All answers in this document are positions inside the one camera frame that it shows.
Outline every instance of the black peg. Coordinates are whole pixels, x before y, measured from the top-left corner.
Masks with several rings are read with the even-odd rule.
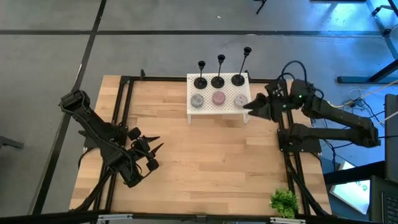
[[[199,61],[198,62],[199,69],[200,69],[200,77],[196,78],[195,81],[193,82],[194,86],[198,89],[204,89],[207,86],[207,80],[206,78],[202,78],[201,76],[201,71],[205,67],[206,63],[204,61]]]
[[[232,78],[231,78],[232,84],[234,84],[236,86],[241,86],[244,84],[244,77],[241,75],[241,73],[242,73],[244,62],[246,61],[246,57],[249,56],[249,54],[251,52],[251,48],[245,47],[243,50],[244,50],[244,59],[243,59],[241,70],[239,71],[239,74],[236,74],[236,75],[232,76]]]
[[[225,56],[219,55],[217,58],[218,58],[218,63],[220,64],[220,66],[218,67],[218,76],[213,77],[211,79],[211,85],[214,88],[221,88],[224,86],[224,83],[225,83],[223,77],[220,77],[221,64],[224,62]]]

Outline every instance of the concrete floor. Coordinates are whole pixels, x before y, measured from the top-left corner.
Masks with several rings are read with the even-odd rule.
[[[100,0],[0,0],[0,30],[91,30],[99,5]],[[366,3],[268,0],[256,16],[258,7],[258,2],[249,0],[113,0],[106,4],[99,29],[378,30]],[[379,17],[386,27],[398,22],[388,10],[383,9]],[[398,33],[393,32],[391,39],[398,43]],[[87,41],[88,35],[0,35],[0,135],[25,143],[22,151],[9,147],[0,151],[0,217],[29,213],[62,117],[59,99],[73,86]],[[301,60],[308,80],[335,105],[347,100],[348,92],[355,88],[337,85],[337,76],[372,75],[394,59],[381,36],[98,35],[81,89],[94,107],[103,75],[138,75],[143,68],[148,76],[184,76],[198,70],[199,60],[206,61],[204,72],[214,72],[218,54],[226,55],[223,71],[234,72],[239,70],[246,46],[253,49],[245,65],[252,77],[275,78],[288,61]],[[299,67],[289,70],[302,77]],[[375,90],[379,85],[360,87]],[[380,93],[397,93],[397,88]],[[366,101],[375,113],[384,110],[381,95]],[[354,112],[370,116],[367,111]],[[314,125],[323,126],[323,121]],[[328,126],[337,127],[332,122]],[[383,128],[378,128],[384,135]],[[75,121],[70,122],[44,213],[68,210],[84,141],[79,129]],[[384,143],[372,149],[350,146],[336,152],[360,166],[383,160]],[[327,147],[322,153],[331,159]]]

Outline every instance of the wooden tabletop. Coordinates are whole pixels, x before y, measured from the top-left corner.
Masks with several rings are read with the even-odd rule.
[[[95,111],[105,121],[111,121],[119,80],[117,75],[103,78]],[[253,99],[256,93],[265,93],[264,85],[250,84]],[[134,82],[127,124],[130,129],[139,127],[146,136],[160,136],[152,147],[164,145],[156,157],[160,167],[137,186],[129,189],[118,174],[111,211],[277,215],[269,206],[270,197],[276,189],[287,188],[278,124],[255,117],[243,124],[241,115],[201,115],[192,116],[189,125],[186,103],[185,82]],[[300,111],[293,115],[296,123],[310,125]],[[306,186],[330,213],[319,160],[309,153],[300,155]],[[97,184],[101,163],[98,149],[83,158],[70,208],[79,206]],[[145,159],[139,161],[144,174],[145,163]]]

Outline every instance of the white pegboard stand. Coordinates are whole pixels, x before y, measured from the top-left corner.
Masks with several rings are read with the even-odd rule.
[[[248,102],[251,101],[249,79],[247,73],[242,73],[245,82],[242,86],[235,86],[231,82],[233,75],[238,73],[221,73],[220,77],[224,78],[225,84],[222,88],[214,88],[211,85],[211,79],[217,76],[217,73],[202,73],[202,77],[206,78],[207,86],[206,88],[199,90],[195,88],[193,82],[197,77],[200,76],[199,73],[187,74],[187,118],[188,124],[192,122],[192,115],[210,115],[210,114],[242,114],[243,123],[249,121],[249,110],[238,108],[234,104],[234,99],[237,95],[244,95],[248,98]],[[225,94],[225,102],[222,105],[215,105],[212,101],[213,93],[216,91],[222,91]],[[204,102],[203,106],[200,108],[194,108],[191,106],[191,96],[194,94],[201,94],[203,96]]]

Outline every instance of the green plant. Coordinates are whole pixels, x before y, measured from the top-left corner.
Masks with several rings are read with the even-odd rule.
[[[294,218],[295,212],[299,209],[296,195],[287,189],[276,190],[271,196],[269,205],[283,218]]]

